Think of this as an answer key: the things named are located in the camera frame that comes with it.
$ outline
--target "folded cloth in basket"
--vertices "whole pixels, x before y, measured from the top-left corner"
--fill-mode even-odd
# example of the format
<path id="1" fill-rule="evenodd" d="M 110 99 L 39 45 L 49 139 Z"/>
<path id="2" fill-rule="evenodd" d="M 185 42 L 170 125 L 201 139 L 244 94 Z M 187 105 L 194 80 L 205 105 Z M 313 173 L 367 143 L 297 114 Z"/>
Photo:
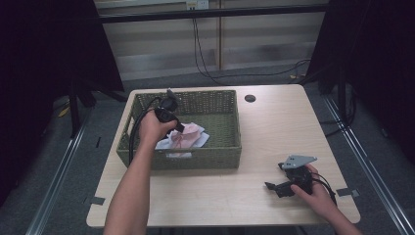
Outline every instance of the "folded cloth in basket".
<path id="1" fill-rule="evenodd" d="M 161 149 L 187 149 L 200 148 L 208 141 L 209 135 L 204 133 L 205 129 L 194 123 L 183 123 L 183 133 L 177 130 L 171 131 L 166 139 L 159 141 L 156 150 Z M 168 158 L 191 158 L 191 153 L 166 154 Z"/>

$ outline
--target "hand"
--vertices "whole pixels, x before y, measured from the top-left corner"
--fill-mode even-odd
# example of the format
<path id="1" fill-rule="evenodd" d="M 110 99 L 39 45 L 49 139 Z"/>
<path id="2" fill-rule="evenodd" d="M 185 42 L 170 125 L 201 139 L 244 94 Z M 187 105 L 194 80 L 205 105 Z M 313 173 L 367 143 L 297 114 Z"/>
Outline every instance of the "hand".
<path id="1" fill-rule="evenodd" d="M 313 178 L 319 179 L 317 175 L 318 171 L 311 164 L 307 164 L 306 167 L 311 171 Z M 329 193 L 326 191 L 324 186 L 318 182 L 312 181 L 312 194 L 309 195 L 304 192 L 299 186 L 293 184 L 291 189 L 300 198 L 305 200 L 306 203 L 324 219 L 328 219 L 334 212 L 340 212 L 336 205 L 330 198 Z"/>
<path id="2" fill-rule="evenodd" d="M 165 136 L 168 130 L 173 129 L 176 124 L 176 120 L 166 123 L 159 122 L 155 112 L 148 111 L 140 123 L 140 143 L 156 145 L 157 142 Z"/>

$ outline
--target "gray plastic part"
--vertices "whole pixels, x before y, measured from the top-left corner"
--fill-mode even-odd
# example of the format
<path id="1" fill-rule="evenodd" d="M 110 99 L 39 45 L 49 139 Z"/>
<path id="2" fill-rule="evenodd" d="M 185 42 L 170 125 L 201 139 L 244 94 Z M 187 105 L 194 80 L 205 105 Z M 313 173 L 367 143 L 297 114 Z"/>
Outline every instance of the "gray plastic part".
<path id="1" fill-rule="evenodd" d="M 286 161 L 282 164 L 281 168 L 290 169 L 298 168 L 300 166 L 312 163 L 316 161 L 316 157 L 302 156 L 302 155 L 289 155 Z"/>

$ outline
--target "person's right arm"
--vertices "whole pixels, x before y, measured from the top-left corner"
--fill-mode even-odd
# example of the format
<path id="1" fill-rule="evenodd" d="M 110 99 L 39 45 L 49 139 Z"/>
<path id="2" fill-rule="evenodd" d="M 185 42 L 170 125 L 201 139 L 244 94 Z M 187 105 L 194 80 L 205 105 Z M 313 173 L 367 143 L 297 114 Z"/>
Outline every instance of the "person's right arm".
<path id="1" fill-rule="evenodd" d="M 317 169 L 311 164 L 306 165 L 307 168 L 312 172 L 314 178 L 319 178 Z M 305 200 L 306 203 L 321 217 L 333 226 L 337 234 L 339 235 L 360 235 L 362 234 L 354 224 L 352 224 L 345 215 L 337 208 L 330 198 L 328 192 L 324 186 L 318 182 L 313 181 L 312 183 L 312 194 L 308 195 L 297 185 L 292 185 L 291 189 L 300 198 Z"/>

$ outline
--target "gray carpet floor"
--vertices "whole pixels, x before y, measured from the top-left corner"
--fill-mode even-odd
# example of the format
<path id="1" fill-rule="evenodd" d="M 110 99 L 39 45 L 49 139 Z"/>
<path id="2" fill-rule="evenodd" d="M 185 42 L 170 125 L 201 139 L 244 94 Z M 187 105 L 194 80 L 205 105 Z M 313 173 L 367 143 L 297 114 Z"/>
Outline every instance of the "gray carpet floor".
<path id="1" fill-rule="evenodd" d="M 290 67 L 256 68 L 230 70 L 226 74 L 258 74 L 284 71 Z M 218 75 L 223 72 L 212 72 Z M 286 84 L 291 81 L 290 74 L 294 71 L 272 76 L 235 76 L 217 79 L 226 85 L 260 85 Z M 198 73 L 169 77 L 124 82 L 128 96 L 134 89 L 215 86 L 217 83 Z M 319 120 L 333 119 L 323 97 L 319 94 L 317 83 L 304 86 L 310 103 Z M 101 234 L 102 229 L 88 227 L 85 219 L 89 211 L 88 198 L 92 197 L 98 185 L 108 152 L 114 140 L 124 103 L 114 101 L 102 94 L 95 94 L 98 102 L 90 111 L 86 121 L 85 133 L 70 164 L 68 174 L 59 193 L 50 217 L 43 229 L 43 234 Z M 88 112 L 81 108 L 82 116 Z M 4 206 L 0 209 L 0 233 L 24 234 L 40 206 L 56 169 L 62 160 L 69 143 L 71 132 L 70 117 L 57 117 L 56 110 L 43 137 L 42 147 L 37 153 L 36 161 L 23 178 L 20 186 L 12 191 Z M 322 124 L 325 133 L 337 129 L 333 124 Z M 400 152 L 393 137 L 386 138 L 378 123 L 364 104 L 357 99 L 357 112 L 351 128 L 355 132 L 370 161 L 380 172 L 391 192 L 401 204 L 411 221 L 415 220 L 415 166 Z M 399 234 L 388 211 L 377 196 L 374 188 L 366 177 L 353 151 L 347 144 L 342 133 L 327 138 L 336 160 L 351 189 L 357 189 L 359 197 L 354 200 L 361 213 L 357 226 L 365 234 Z M 242 230 L 246 234 L 287 234 L 290 228 L 281 227 L 247 227 Z M 329 225 L 304 227 L 307 234 L 334 234 Z M 177 228 L 149 229 L 149 234 L 229 234 L 225 228 Z"/>

